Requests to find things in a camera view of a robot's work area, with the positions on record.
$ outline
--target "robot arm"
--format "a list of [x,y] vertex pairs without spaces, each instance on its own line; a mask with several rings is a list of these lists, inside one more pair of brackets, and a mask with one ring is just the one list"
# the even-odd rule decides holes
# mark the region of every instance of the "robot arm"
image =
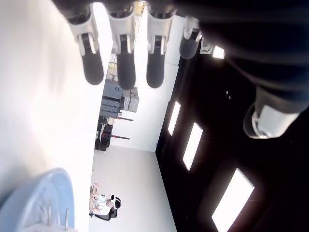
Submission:
[[[103,80],[95,0],[53,0],[79,44],[87,81]],[[123,89],[135,85],[134,2],[99,0],[108,13]],[[243,1],[149,0],[147,82],[161,86],[169,32],[176,10],[186,15],[180,54],[190,59],[202,33],[225,50],[227,62],[256,85],[256,101],[243,127],[251,138],[280,137],[309,105],[309,3],[258,5]]]

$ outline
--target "vr headset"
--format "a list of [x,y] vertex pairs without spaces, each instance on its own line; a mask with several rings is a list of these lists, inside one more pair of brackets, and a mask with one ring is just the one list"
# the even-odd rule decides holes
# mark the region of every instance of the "vr headset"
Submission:
[[118,209],[118,208],[116,207],[116,204],[115,204],[116,201],[119,201],[119,203],[121,203],[121,200],[120,200],[119,198],[117,198],[117,197],[115,197],[114,195],[112,195],[112,197],[111,197],[111,202],[114,204],[114,208],[115,208],[115,209]]

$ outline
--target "person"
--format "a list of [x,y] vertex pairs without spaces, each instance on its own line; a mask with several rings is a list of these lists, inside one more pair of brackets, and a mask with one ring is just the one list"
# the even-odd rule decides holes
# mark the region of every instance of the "person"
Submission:
[[105,195],[97,193],[98,187],[98,183],[93,185],[90,193],[89,210],[96,215],[108,215],[112,208],[119,209],[121,200],[114,196],[108,199]]

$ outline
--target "black chair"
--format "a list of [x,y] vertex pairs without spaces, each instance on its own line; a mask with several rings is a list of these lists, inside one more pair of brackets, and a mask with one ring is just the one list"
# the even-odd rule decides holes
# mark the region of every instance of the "black chair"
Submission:
[[117,209],[111,208],[108,215],[96,215],[93,212],[91,212],[89,214],[89,216],[91,216],[91,218],[92,218],[92,216],[94,215],[96,218],[100,218],[102,220],[109,221],[109,220],[111,220],[111,218],[117,217],[117,211],[118,211]]

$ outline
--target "rectangular ceiling light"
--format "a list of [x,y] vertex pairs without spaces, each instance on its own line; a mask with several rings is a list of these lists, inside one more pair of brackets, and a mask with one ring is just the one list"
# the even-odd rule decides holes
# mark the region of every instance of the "rectangular ceiling light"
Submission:
[[179,110],[180,110],[180,104],[176,101],[175,105],[174,105],[172,117],[170,118],[170,121],[169,121],[168,131],[171,135],[173,135],[173,132],[174,132],[174,128],[175,128],[176,121],[177,121],[177,118],[178,118]]
[[203,133],[203,129],[199,127],[197,123],[194,123],[191,134],[190,134],[190,138],[187,144],[187,148],[183,156],[183,161],[188,171],[191,168],[195,153],[197,152],[197,147],[199,144],[199,140],[201,139],[202,133]]
[[212,54],[213,58],[224,59],[224,49],[215,46]]
[[212,220],[219,232],[227,232],[238,214],[241,212],[254,186],[237,168],[218,207],[212,215]]

